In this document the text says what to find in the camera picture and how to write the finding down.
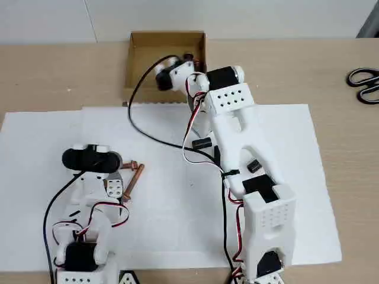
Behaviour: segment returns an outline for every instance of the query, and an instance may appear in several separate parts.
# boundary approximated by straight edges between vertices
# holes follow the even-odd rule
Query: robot
[[[185,54],[183,58],[169,58],[167,65],[156,64],[155,73],[159,90],[180,91],[192,112],[202,110],[203,116],[193,126],[200,138],[213,133],[213,143],[220,151],[224,186],[236,198],[230,200],[238,209],[244,209],[245,230],[242,245],[233,258],[237,266],[232,276],[248,284],[282,284],[279,272],[291,265],[294,251],[296,196],[263,135],[242,68],[195,72],[193,56]],[[242,150],[253,157],[251,163],[241,164]],[[56,224],[59,246],[55,263],[62,266],[57,273],[58,284],[113,284],[119,279],[122,283],[138,283],[128,273],[130,282],[125,281],[126,276],[118,278],[114,255],[107,249],[111,227],[128,218],[120,200],[120,156],[104,146],[76,146],[65,152],[63,164],[74,173],[85,173],[76,182],[61,223]],[[262,166],[264,174],[254,175],[252,165]],[[112,190],[110,194],[104,182],[120,184],[121,192]]]

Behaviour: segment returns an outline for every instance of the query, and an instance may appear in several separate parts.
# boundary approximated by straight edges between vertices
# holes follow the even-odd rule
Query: black clip
[[[226,176],[235,176],[235,175],[239,175],[239,174],[240,174],[239,170],[230,170],[230,171],[228,171],[226,173],[222,173],[221,177],[225,178]]]

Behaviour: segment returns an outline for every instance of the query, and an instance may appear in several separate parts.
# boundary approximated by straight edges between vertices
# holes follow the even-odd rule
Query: black scissors
[[[360,80],[360,81],[354,81],[353,77],[359,73],[366,73],[366,74],[370,74],[372,76],[370,76],[369,78]],[[379,69],[364,68],[364,67],[355,69],[347,75],[346,83],[350,87],[367,86],[367,88],[362,89],[357,93],[356,98],[360,102],[362,102],[363,104],[367,104],[367,105],[379,104],[379,99],[368,99],[368,98],[366,98],[366,94],[372,93],[375,91],[379,91]]]

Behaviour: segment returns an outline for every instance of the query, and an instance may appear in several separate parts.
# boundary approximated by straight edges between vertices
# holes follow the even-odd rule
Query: white wall
[[[0,43],[114,41],[132,30],[209,38],[355,37],[377,0],[0,0]]]

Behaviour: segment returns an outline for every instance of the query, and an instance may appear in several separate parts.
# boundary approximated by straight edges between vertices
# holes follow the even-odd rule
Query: open cardboard box
[[[199,60],[202,72],[206,71],[205,34],[202,31],[135,31],[130,35],[127,59],[124,105],[133,93],[144,72],[154,62],[167,55],[182,56],[192,53]],[[158,90],[155,73],[146,77],[134,102],[185,102],[180,92]]]

